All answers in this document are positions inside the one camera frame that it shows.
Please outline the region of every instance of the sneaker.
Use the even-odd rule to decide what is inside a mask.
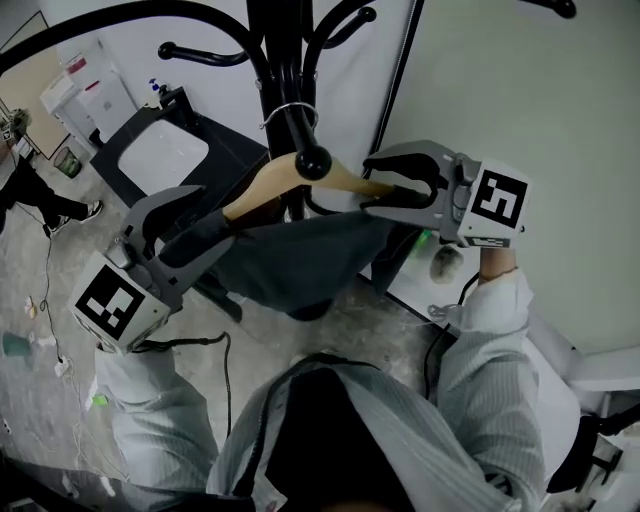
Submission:
[[[55,235],[56,233],[59,233],[60,230],[65,227],[67,224],[69,224],[69,221],[71,220],[71,217],[60,217],[60,222],[58,222],[58,225],[55,227],[51,227],[51,226],[47,226],[47,228],[49,229],[49,233],[51,233],[52,235]]]
[[[102,201],[96,201],[87,206],[89,207],[89,213],[87,213],[87,216],[80,221],[80,224],[89,222],[94,217],[97,217],[98,214],[102,211]]]

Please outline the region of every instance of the leg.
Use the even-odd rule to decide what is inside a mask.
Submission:
[[[19,202],[36,206],[49,227],[57,226],[60,216],[84,220],[89,213],[86,204],[57,196],[22,157],[18,161],[16,171],[7,181],[3,193],[9,205]]]
[[[71,217],[75,220],[84,220],[89,213],[89,207],[84,203],[78,201],[72,201],[65,197],[60,197],[55,194],[48,196],[41,204],[36,205],[44,216],[46,210],[48,214],[54,214],[56,216],[63,215],[65,217]]]

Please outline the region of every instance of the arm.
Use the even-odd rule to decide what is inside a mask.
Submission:
[[[487,479],[506,479],[501,490],[523,510],[537,510],[544,480],[533,412],[538,382],[522,348],[533,295],[510,250],[483,249],[480,275],[457,311],[462,334],[442,360],[438,407]]]
[[[205,491],[218,455],[206,400],[175,371],[173,352],[96,351],[100,388],[113,406],[113,431],[129,483]]]

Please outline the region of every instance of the gray cloth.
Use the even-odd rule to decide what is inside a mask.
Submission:
[[[451,310],[462,335],[442,360],[438,407],[374,368],[330,367],[415,510],[538,510],[544,462],[533,413],[537,376],[523,351],[531,297],[517,270],[479,286],[465,306]],[[146,487],[130,495],[135,508],[159,510],[184,500],[187,491],[231,494],[256,443],[271,382],[249,400],[218,454],[206,402],[175,373],[171,352],[120,357],[98,351],[96,371],[114,407],[129,482]],[[287,398],[285,382],[269,403],[252,493],[258,511],[286,502],[265,473]],[[510,495],[487,479],[506,479]]]
[[[292,312],[335,298],[369,263],[384,293],[421,230],[363,212],[246,229],[211,268],[229,291]]]

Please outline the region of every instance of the hand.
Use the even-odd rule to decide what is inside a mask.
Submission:
[[[518,265],[516,264],[516,253],[513,249],[483,247],[480,250],[480,284],[493,281],[516,268],[518,268]]]

